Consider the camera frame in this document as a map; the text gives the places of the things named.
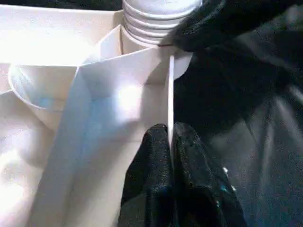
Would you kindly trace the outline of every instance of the white plastic tray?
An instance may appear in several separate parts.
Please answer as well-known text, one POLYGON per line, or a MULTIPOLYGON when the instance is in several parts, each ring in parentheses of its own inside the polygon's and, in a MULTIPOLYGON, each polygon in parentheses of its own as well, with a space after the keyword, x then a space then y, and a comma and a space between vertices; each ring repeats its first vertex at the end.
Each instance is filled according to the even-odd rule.
POLYGON ((24 226, 54 132, 12 91, 0 94, 0 226, 24 226))
MULTIPOLYGON (((77 67, 37 193, 45 166, 41 166, 39 176, 27 173, 27 177, 35 179, 29 188, 31 199, 24 203, 20 199, 20 209, 16 205, 7 213, 12 216, 17 209, 23 218, 4 227, 115 226, 125 172, 145 131, 164 123, 171 141, 173 80, 187 69, 191 55, 174 47, 159 48, 134 40, 119 25, 122 15, 122 11, 0 5, 0 17, 6 19, 0 20, 3 74, 12 63, 40 83, 43 80, 39 76, 49 75, 50 71, 57 75, 64 67, 77 67)), ((2 90, 7 90, 7 79, 2 84, 2 90)), ((44 121, 35 105, 29 103, 31 99, 16 94, 4 93, 0 102, 6 103, 6 96, 10 96, 22 107, 22 111, 21 107, 11 110, 18 112, 16 121, 23 122, 29 114, 40 125, 30 128, 30 139, 21 140, 19 146, 29 143, 31 148, 41 147, 42 154, 34 153, 33 159, 45 154, 45 164, 49 154, 47 142, 52 141, 54 134, 45 125, 55 130, 56 126, 52 128, 44 121)), ((7 116, 2 116, 4 123, 0 124, 9 131, 15 126, 6 122, 7 116)), ((7 154, 19 155, 15 143, 9 146, 12 152, 7 154)))

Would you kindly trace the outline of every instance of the black fabric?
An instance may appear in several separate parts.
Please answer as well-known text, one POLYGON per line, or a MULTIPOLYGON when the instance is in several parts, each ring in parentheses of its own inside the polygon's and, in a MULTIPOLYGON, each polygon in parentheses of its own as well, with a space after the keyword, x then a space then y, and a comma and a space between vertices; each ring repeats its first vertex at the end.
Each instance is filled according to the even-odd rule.
POLYGON ((173 172, 166 126, 149 129, 127 170, 119 226, 169 227, 174 213, 173 172))
POLYGON ((122 9, 122 0, 0 0, 0 4, 62 9, 122 9))
POLYGON ((303 33, 254 34, 196 53, 175 81, 175 120, 229 170, 249 226, 301 226, 303 33), (247 37, 255 49, 240 50, 247 37))
POLYGON ((174 150, 180 226, 245 227, 225 171, 189 125, 175 124, 174 150))

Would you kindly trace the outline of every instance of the black rubber glove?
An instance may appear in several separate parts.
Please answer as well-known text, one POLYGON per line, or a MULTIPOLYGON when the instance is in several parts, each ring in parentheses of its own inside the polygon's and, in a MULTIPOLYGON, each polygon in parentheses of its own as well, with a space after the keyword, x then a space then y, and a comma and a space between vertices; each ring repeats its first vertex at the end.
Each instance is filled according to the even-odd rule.
POLYGON ((229 179, 195 130, 174 126, 175 182, 181 227, 245 227, 243 210, 229 179))
POLYGON ((270 21, 302 0, 205 0, 200 9, 181 23, 173 43, 196 51, 224 43, 270 21))
POLYGON ((121 202, 120 227, 170 227, 173 172, 166 126, 150 128, 129 166, 121 202))

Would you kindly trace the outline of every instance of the glove finger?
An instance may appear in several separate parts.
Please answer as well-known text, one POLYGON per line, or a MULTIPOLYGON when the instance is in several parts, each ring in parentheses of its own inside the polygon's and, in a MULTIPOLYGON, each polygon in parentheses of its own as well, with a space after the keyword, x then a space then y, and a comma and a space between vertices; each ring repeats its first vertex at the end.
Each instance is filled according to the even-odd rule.
POLYGON ((296 0, 207 0, 173 33, 175 46, 193 52, 221 44, 270 21, 296 0))

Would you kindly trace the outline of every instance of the white plastic part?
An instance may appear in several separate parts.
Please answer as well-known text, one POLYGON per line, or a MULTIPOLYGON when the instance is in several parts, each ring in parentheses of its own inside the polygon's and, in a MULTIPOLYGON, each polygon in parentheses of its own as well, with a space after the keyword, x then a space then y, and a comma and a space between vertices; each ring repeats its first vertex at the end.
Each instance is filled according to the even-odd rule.
POLYGON ((76 67, 11 66, 9 84, 18 98, 49 128, 56 130, 76 67))
MULTIPOLYGON (((56 82, 56 87, 51 85, 52 81, 65 78, 69 73, 64 70, 75 71, 86 59, 69 93, 27 226, 53 227, 63 223, 64 226, 91 226, 101 222, 104 226, 114 225, 124 174, 145 131, 154 124, 164 123, 168 126, 171 144, 173 79, 184 73, 191 56, 172 46, 157 47, 134 38, 123 26, 117 26, 121 23, 121 11, 0 6, 2 16, 5 20, 0 20, 0 29, 4 31, 0 33, 0 62, 15 63, 11 67, 13 77, 26 79, 25 82, 10 79, 14 92, 22 101, 12 91, 8 94, 18 100, 22 109, 28 106, 35 114, 27 108, 26 113, 39 125, 34 124, 36 131, 24 130, 22 139, 13 138, 20 141, 18 146, 7 139, 4 147, 21 149, 30 144, 27 154, 39 156, 40 147, 44 154, 47 146, 43 144, 51 141, 52 136, 47 135, 53 135, 53 132, 35 115, 55 129, 64 101, 58 102, 59 105, 47 105, 39 99, 64 100, 68 88, 60 87, 68 87, 70 81, 56 82), (17 35, 24 38, 17 40, 17 35)), ((8 64, 2 65, 3 74, 6 74, 8 64)), ((21 114, 17 122, 27 122, 25 111, 18 108, 13 111, 21 114)), ((14 131, 17 128, 14 121, 6 119, 10 118, 2 118, 2 128, 14 131)), ((17 166, 31 178, 27 167, 17 166)), ((35 179, 37 186, 40 178, 35 179)), ((34 196, 36 188, 31 189, 31 196, 34 196)), ((17 191, 11 191, 11 198, 18 196, 17 191)), ((26 206, 22 207, 24 213, 18 206, 10 210, 8 206, 2 206, 8 210, 6 217, 14 216, 14 210, 18 210, 20 216, 24 215, 20 218, 22 221, 17 218, 5 227, 24 226, 31 202, 23 203, 20 199, 20 204, 26 206)))
POLYGON ((0 5, 0 62, 78 66, 123 12, 0 5))
MULTIPOLYGON (((94 55, 122 31, 115 28, 94 55)), ((77 71, 29 227, 115 226, 125 173, 146 130, 166 124, 171 144, 175 49, 125 46, 132 40, 120 37, 114 56, 77 71)))
POLYGON ((9 64, 0 63, 0 93, 10 90, 8 81, 9 64))
POLYGON ((142 42, 168 45, 170 32, 201 3, 201 0, 123 0, 125 27, 142 42))
POLYGON ((54 132, 12 91, 0 94, 0 226, 25 226, 54 132))

